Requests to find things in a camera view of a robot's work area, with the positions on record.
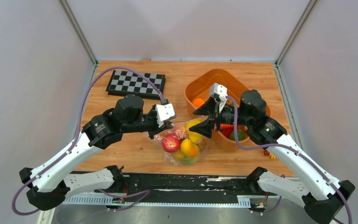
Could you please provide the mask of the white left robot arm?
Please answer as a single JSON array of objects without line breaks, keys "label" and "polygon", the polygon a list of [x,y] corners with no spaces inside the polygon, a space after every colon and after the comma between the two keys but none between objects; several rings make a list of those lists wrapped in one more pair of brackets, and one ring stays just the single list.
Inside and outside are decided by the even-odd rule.
[{"label": "white left robot arm", "polygon": [[77,174],[75,168],[93,155],[119,142],[125,133],[147,132],[153,137],[173,127],[174,106],[168,101],[143,112],[144,101],[127,95],[114,108],[94,116],[75,138],[53,158],[36,168],[23,168],[21,181],[28,187],[27,199],[39,210],[46,211],[65,199],[84,192],[110,189],[118,193],[124,188],[120,167],[107,166],[96,172]]}]

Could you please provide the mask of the orange plastic basket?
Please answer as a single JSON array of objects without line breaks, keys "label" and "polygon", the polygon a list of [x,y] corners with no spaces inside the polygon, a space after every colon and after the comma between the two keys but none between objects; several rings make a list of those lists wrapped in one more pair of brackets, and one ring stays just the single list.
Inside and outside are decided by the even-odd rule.
[{"label": "orange plastic basket", "polygon": [[[187,103],[186,108],[191,117],[199,117],[197,115],[193,115],[193,111],[196,109],[196,107],[192,104],[192,101],[196,98],[207,100],[209,98],[210,86],[214,83],[218,83],[227,87],[228,95],[235,99],[238,106],[240,104],[240,96],[242,93],[251,90],[226,70],[210,70],[204,75],[201,75],[200,77],[190,82],[184,90],[184,97]],[[207,140],[213,140],[216,145],[227,152],[232,152],[239,149],[235,140],[226,138],[221,132],[213,131],[212,138],[207,138]]]}]

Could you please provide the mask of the clear zip top bag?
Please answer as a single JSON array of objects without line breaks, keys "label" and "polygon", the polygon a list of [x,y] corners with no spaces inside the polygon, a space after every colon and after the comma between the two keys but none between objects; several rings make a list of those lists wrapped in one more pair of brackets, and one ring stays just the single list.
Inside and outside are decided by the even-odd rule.
[{"label": "clear zip top bag", "polygon": [[190,131],[203,122],[204,117],[173,124],[172,129],[154,135],[151,140],[163,153],[163,163],[172,166],[188,166],[204,159],[209,152],[206,137]]}]

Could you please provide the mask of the red toy apple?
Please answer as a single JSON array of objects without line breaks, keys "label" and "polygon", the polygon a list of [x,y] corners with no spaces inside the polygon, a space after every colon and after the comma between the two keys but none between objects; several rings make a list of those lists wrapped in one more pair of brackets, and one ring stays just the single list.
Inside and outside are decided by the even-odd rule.
[{"label": "red toy apple", "polygon": [[175,153],[180,150],[181,139],[178,138],[175,134],[167,134],[162,139],[161,144],[165,152]]}]

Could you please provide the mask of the green toy cabbage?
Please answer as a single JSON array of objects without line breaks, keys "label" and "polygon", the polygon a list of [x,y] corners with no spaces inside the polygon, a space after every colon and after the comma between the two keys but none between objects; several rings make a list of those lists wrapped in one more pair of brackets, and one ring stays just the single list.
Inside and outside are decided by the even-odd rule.
[{"label": "green toy cabbage", "polygon": [[185,157],[184,159],[181,160],[181,162],[186,164],[186,165],[194,164],[197,161],[198,161],[198,158],[190,158],[190,157]]}]

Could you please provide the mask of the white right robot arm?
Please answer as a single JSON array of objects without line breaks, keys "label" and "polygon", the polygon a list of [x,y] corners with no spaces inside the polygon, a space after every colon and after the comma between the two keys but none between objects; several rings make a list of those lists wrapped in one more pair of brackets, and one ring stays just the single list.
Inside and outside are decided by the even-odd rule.
[{"label": "white right robot arm", "polygon": [[227,104],[226,91],[212,90],[209,99],[194,110],[207,119],[191,127],[192,132],[211,138],[223,124],[242,125],[255,148],[263,148],[284,162],[300,179],[295,183],[258,167],[248,176],[248,190],[254,195],[263,191],[284,197],[304,208],[315,222],[328,224],[345,208],[348,222],[353,217],[348,199],[355,186],[339,180],[311,159],[288,134],[286,129],[266,113],[266,102],[257,90],[242,93],[240,102]]}]

